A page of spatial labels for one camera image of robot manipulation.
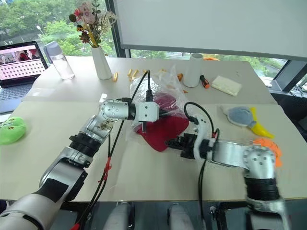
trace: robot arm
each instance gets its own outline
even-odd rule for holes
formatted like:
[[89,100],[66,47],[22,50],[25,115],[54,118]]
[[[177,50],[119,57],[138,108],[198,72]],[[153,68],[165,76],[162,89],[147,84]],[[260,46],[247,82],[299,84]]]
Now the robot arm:
[[106,100],[41,177],[39,190],[17,200],[0,214],[0,230],[48,230],[63,202],[73,200],[84,184],[93,157],[119,119],[156,121],[155,102],[133,104]]
[[227,167],[243,168],[249,207],[247,229],[290,230],[284,199],[279,195],[276,184],[274,153],[267,147],[255,144],[206,139],[201,130],[206,126],[200,121],[198,119],[194,129],[197,135],[185,133],[168,141],[167,145],[182,150],[181,157],[184,158],[202,158]]

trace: bottle cap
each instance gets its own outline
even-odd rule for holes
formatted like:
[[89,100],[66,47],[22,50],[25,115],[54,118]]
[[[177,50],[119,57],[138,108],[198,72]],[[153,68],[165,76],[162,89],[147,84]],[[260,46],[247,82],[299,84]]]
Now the bottle cap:
[[46,45],[47,54],[49,56],[56,56],[62,54],[63,51],[56,41],[50,42]]

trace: laptop keyboard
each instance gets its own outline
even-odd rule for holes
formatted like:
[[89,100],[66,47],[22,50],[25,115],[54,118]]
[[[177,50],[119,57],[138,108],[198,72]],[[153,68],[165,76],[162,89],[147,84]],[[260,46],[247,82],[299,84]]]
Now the laptop keyboard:
[[24,97],[31,89],[30,85],[13,86],[0,90],[0,100]]

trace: laptop screen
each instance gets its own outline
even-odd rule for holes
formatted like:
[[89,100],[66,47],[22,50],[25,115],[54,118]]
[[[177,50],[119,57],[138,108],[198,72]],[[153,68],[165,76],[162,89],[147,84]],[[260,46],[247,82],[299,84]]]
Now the laptop screen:
[[46,69],[46,63],[38,46],[20,44],[0,50],[0,81],[14,83],[38,77]]

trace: clear water bottle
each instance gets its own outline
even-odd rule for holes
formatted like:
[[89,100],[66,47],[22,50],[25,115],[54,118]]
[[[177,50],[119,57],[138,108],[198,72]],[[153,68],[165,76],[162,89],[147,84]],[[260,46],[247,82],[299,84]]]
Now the clear water bottle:
[[75,75],[71,69],[71,66],[67,62],[67,59],[63,55],[63,51],[57,42],[53,41],[47,44],[44,51],[49,62],[53,63],[63,80],[74,78]]

